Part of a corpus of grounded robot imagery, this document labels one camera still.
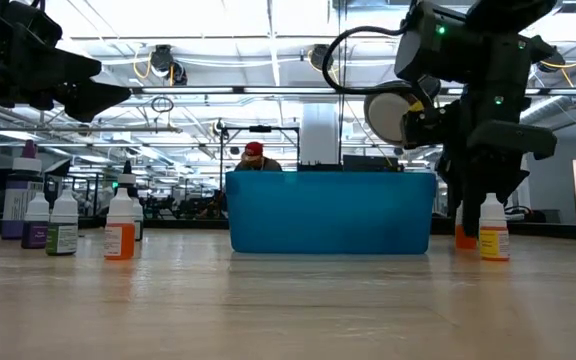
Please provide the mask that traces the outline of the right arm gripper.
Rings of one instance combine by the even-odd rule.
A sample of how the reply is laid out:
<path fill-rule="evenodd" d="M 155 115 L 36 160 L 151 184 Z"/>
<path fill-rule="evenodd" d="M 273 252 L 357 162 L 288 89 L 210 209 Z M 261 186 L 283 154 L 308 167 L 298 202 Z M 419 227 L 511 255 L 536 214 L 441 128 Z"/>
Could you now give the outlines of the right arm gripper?
<path fill-rule="evenodd" d="M 504 204 L 529 176 L 517 164 L 527 153 L 552 156 L 554 133 L 519 121 L 522 101 L 454 101 L 441 108 L 444 151 L 436 172 L 447 185 L 449 206 L 462 201 L 461 220 L 467 236 L 476 236 L 480 206 L 492 193 Z M 459 174 L 467 174 L 462 187 Z"/>

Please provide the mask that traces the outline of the small orange food coloring bottle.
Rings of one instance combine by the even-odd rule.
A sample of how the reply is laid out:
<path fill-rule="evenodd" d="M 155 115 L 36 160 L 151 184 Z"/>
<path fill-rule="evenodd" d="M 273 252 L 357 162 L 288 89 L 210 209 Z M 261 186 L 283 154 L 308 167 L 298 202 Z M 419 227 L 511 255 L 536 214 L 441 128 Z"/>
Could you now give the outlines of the small orange food coloring bottle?
<path fill-rule="evenodd" d="M 475 250 L 477 248 L 477 239 L 468 236 L 464 231 L 462 203 L 459 204 L 455 213 L 455 247 L 462 250 Z"/>
<path fill-rule="evenodd" d="M 134 256 L 135 219 L 133 201 L 126 188 L 118 188 L 106 217 L 103 255 L 107 260 L 129 260 Z"/>

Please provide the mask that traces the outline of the small yellow food coloring bottle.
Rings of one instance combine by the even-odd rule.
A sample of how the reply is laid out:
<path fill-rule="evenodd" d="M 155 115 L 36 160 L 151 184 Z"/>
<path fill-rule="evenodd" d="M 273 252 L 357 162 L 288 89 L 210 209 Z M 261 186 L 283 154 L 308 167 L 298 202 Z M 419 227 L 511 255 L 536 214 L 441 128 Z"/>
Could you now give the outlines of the small yellow food coloring bottle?
<path fill-rule="evenodd" d="M 479 253 L 489 261 L 508 261 L 510 242 L 504 206 L 495 193 L 487 193 L 480 206 Z"/>

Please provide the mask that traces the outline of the large black food coloring bottle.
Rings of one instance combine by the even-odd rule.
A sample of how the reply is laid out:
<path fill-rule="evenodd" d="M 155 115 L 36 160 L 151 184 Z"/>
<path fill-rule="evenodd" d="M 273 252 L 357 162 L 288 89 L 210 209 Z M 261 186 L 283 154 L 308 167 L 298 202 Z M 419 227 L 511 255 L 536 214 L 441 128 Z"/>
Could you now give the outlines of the large black food coloring bottle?
<path fill-rule="evenodd" d="M 136 188 L 137 177 L 132 172 L 132 165 L 130 160 L 125 161 L 123 171 L 118 176 L 117 182 L 119 188 L 126 189 L 130 198 L 135 199 L 138 197 L 138 191 Z"/>

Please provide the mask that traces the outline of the large purple food coloring bottle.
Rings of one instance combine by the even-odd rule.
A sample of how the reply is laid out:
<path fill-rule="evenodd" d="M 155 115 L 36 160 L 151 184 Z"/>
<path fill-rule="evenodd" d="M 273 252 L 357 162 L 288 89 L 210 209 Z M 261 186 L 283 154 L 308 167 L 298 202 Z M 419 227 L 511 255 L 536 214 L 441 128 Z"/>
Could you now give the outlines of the large purple food coloring bottle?
<path fill-rule="evenodd" d="M 22 238 L 28 204 L 37 192 L 43 191 L 41 173 L 42 161 L 37 158 L 37 146 L 33 140 L 26 140 L 21 155 L 13 160 L 12 171 L 6 178 L 1 227 L 3 240 Z"/>

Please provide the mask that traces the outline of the small green food coloring bottle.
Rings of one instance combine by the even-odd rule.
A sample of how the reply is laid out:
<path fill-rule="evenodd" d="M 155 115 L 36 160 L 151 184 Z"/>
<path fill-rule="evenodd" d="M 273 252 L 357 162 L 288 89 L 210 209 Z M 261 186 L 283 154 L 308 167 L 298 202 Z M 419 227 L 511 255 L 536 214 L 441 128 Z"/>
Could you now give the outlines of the small green food coloring bottle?
<path fill-rule="evenodd" d="M 45 252 L 49 256 L 73 255 L 78 242 L 78 204 L 70 189 L 62 191 L 50 214 Z"/>

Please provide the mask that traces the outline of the small purple food coloring bottle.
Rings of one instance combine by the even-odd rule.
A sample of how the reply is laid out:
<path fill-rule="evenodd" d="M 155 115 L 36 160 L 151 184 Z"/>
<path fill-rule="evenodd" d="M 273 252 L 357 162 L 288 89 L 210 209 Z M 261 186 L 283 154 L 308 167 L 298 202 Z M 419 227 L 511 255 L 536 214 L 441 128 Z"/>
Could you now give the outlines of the small purple food coloring bottle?
<path fill-rule="evenodd" d="M 22 248 L 43 249 L 46 246 L 49 219 L 49 202 L 43 192 L 38 192 L 27 206 L 21 238 Z"/>

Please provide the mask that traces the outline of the black monitor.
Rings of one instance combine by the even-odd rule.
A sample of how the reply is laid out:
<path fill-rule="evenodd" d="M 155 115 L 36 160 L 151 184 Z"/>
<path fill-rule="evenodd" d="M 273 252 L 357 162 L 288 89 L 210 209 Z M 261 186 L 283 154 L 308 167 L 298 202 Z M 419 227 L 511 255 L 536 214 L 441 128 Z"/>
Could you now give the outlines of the black monitor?
<path fill-rule="evenodd" d="M 350 154 L 343 156 L 342 167 L 348 172 L 401 172 L 403 170 L 395 157 Z"/>

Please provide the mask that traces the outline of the black gooseneck desk lamp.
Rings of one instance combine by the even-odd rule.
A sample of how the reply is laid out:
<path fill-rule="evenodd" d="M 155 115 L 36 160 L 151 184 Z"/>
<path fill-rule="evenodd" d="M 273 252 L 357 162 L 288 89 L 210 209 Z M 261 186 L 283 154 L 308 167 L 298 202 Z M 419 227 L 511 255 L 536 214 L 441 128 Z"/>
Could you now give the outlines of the black gooseneck desk lamp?
<path fill-rule="evenodd" d="M 379 139 L 407 149 L 421 145 L 418 121 L 426 109 L 422 99 L 433 100 L 441 90 L 441 81 L 424 75 L 417 86 L 414 92 L 413 83 L 392 80 L 378 85 L 388 91 L 365 97 L 365 122 Z"/>

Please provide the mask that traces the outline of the blue plastic bin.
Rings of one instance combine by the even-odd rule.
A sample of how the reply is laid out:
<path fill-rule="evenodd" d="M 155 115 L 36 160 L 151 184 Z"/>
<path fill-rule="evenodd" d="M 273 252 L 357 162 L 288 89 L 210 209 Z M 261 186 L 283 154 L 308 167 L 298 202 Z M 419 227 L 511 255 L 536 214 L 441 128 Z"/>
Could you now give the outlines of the blue plastic bin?
<path fill-rule="evenodd" d="M 435 194 L 432 173 L 232 171 L 231 245 L 240 253 L 423 254 Z"/>

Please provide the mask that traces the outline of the person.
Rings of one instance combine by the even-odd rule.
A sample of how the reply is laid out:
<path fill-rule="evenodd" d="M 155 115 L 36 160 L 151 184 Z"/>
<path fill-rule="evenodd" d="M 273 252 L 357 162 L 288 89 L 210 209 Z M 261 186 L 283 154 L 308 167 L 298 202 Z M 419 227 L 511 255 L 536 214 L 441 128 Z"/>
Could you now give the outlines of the person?
<path fill-rule="evenodd" d="M 236 165 L 235 171 L 277 171 L 281 172 L 281 165 L 274 159 L 264 155 L 264 147 L 260 142 L 249 142 L 241 156 L 241 161 Z"/>

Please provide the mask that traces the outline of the black aluminium table frame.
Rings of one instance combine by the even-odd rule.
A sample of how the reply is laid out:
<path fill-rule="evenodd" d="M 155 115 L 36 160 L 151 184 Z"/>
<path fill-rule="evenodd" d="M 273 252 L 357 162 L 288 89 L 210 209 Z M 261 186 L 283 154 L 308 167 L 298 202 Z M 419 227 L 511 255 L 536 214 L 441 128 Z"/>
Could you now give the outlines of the black aluminium table frame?
<path fill-rule="evenodd" d="M 84 217 L 79 221 L 80 229 L 94 229 L 105 224 L 101 217 Z M 227 220 L 155 220 L 147 219 L 145 228 L 156 229 L 203 229 L 203 230 L 227 230 Z M 453 235 L 454 220 L 451 218 L 433 217 L 431 223 L 432 235 Z M 541 236 L 560 239 L 576 240 L 576 225 L 552 224 L 552 223 L 526 223 L 510 222 L 509 232 L 513 235 Z"/>

